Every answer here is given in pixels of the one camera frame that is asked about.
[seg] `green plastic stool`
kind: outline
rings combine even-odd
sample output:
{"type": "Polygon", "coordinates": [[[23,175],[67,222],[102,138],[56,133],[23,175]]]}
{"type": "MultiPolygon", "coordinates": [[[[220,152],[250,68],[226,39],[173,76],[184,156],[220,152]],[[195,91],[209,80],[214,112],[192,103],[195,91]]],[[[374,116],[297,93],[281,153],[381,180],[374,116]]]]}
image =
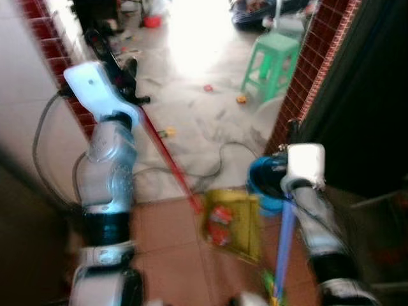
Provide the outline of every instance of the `green plastic stool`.
{"type": "Polygon", "coordinates": [[[284,92],[292,78],[298,60],[300,44],[297,40],[269,33],[261,35],[255,42],[241,91],[245,92],[247,84],[252,84],[261,93],[261,103],[284,92]],[[256,57],[263,54],[262,62],[254,67],[256,57]]]}

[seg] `blue container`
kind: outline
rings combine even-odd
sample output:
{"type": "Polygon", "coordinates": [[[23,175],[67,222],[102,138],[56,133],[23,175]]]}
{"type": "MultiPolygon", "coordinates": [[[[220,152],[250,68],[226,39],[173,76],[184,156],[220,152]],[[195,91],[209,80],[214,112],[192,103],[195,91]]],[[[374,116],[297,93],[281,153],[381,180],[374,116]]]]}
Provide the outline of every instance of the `blue container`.
{"type": "Polygon", "coordinates": [[[259,196],[260,214],[270,217],[282,212],[285,196],[281,179],[286,174],[288,159],[285,153],[265,156],[249,167],[247,188],[259,196]]]}

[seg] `tiled floor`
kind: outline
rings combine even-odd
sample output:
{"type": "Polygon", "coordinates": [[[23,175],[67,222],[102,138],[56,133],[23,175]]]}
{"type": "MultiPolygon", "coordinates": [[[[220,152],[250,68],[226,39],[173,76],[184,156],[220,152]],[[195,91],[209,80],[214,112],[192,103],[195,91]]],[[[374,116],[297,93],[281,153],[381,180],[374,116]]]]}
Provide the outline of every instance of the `tiled floor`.
{"type": "MultiPolygon", "coordinates": [[[[132,234],[138,255],[133,265],[145,276],[148,300],[173,306],[224,306],[241,291],[263,295],[262,267],[275,266],[280,220],[262,222],[262,264],[255,266],[211,248],[200,236],[200,217],[186,200],[140,205],[133,211],[132,234]]],[[[288,277],[288,305],[315,306],[316,289],[295,234],[288,277]]]]}

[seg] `red brick wall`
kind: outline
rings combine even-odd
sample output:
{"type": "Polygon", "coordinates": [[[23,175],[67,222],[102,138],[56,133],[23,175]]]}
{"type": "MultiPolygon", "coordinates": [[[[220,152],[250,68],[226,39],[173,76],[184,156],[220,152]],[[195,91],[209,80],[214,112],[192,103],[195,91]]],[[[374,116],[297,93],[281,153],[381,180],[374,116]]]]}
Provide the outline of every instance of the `red brick wall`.
{"type": "Polygon", "coordinates": [[[335,54],[360,6],[361,0],[322,0],[310,24],[299,60],[284,98],[265,154],[285,143],[290,119],[303,119],[323,83],[335,54]]]}
{"type": "MultiPolygon", "coordinates": [[[[68,2],[57,1],[18,0],[56,84],[62,87],[66,85],[64,70],[86,60],[87,52],[82,30],[68,2]]],[[[90,137],[95,126],[92,115],[76,98],[67,99],[67,102],[83,132],[90,137]]]]}

